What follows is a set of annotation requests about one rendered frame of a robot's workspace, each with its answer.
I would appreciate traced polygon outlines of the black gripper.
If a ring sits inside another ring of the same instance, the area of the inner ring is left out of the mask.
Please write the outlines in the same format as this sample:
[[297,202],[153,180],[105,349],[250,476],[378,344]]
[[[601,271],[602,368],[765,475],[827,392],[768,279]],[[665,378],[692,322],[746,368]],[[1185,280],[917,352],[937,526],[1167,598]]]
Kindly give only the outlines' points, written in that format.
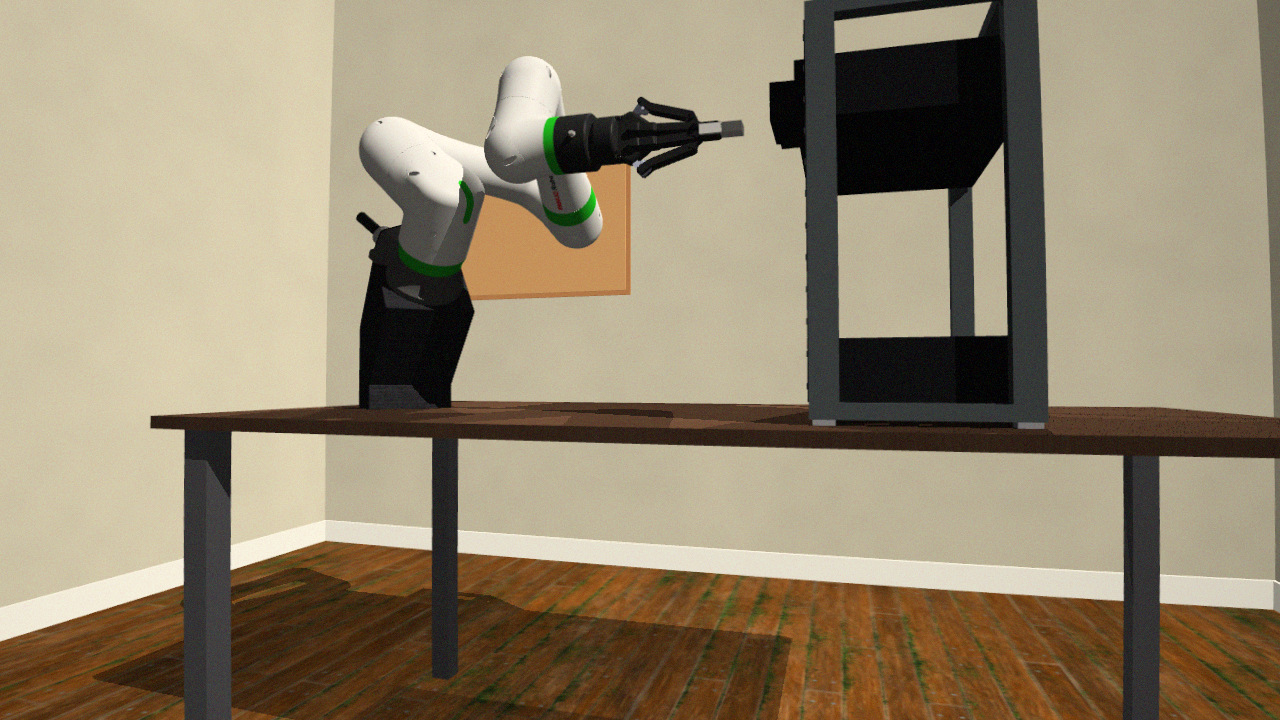
[[[639,117],[648,114],[690,122],[655,123]],[[596,118],[591,131],[593,152],[602,167],[627,164],[635,167],[643,178],[698,154],[701,142],[739,136],[744,136],[742,120],[699,122],[692,110],[650,102],[645,97],[637,97],[634,111],[622,117]],[[643,160],[652,151],[669,147],[677,149]]]

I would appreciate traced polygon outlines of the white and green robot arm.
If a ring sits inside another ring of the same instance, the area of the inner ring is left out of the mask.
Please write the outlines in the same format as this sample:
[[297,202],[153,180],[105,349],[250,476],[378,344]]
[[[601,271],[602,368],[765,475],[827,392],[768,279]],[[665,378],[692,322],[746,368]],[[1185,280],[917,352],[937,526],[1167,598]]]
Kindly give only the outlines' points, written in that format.
[[358,156],[403,218],[380,227],[360,211],[356,220],[374,233],[369,259],[387,266],[390,290],[428,306],[458,299],[485,195],[524,206],[566,247],[594,243],[603,219],[585,172],[602,168],[593,152],[595,119],[564,117],[556,70],[520,56],[500,74],[484,149],[399,117],[372,122]]

